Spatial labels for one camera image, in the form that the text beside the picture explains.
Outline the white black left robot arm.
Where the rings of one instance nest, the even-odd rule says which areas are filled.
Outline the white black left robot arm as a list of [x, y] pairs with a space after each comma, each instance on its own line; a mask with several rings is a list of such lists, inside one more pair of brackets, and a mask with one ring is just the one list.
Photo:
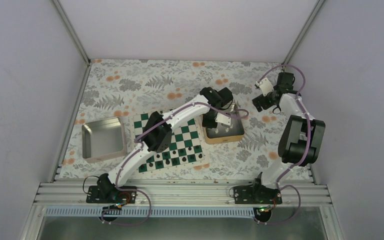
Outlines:
[[172, 134], [182, 124], [202, 116], [202, 125], [213, 129], [220, 123], [218, 118], [221, 116], [227, 120], [239, 119], [240, 116], [223, 108], [233, 100], [233, 94], [227, 87], [221, 90], [205, 87], [192, 100], [171, 111], [153, 112], [143, 132], [135, 138], [133, 151], [114, 169], [98, 177], [96, 183], [99, 196], [111, 203], [119, 197], [120, 192], [129, 192], [130, 188], [125, 187], [125, 184], [133, 172], [149, 158], [168, 149], [172, 143]]

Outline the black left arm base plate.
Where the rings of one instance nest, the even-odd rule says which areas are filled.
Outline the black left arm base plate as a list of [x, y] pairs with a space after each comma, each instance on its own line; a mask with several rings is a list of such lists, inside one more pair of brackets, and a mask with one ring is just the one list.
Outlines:
[[111, 187], [101, 190], [97, 185], [88, 188], [86, 203], [88, 204], [134, 204], [136, 201], [137, 187], [123, 186], [121, 190]]

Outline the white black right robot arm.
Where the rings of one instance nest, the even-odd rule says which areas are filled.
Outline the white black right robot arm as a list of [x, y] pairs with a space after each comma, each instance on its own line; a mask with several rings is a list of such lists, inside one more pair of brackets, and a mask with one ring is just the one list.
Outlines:
[[262, 172], [261, 184], [250, 191], [252, 200], [258, 204], [269, 199], [269, 188], [279, 189], [280, 183], [295, 167], [313, 164], [319, 156], [326, 124], [309, 113], [300, 90], [294, 90], [294, 83], [294, 74], [282, 71], [277, 76], [276, 84], [272, 84], [266, 76], [255, 84], [261, 90], [261, 94], [252, 100], [258, 112], [272, 109], [273, 113], [288, 116], [277, 148], [281, 160]]

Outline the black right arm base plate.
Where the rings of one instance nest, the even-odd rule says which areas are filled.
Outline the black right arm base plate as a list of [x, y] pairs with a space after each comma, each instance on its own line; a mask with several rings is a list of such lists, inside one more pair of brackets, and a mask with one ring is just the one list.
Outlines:
[[234, 202], [237, 205], [251, 204], [282, 204], [282, 195], [278, 189], [272, 189], [263, 185], [253, 187], [241, 185], [232, 188]]

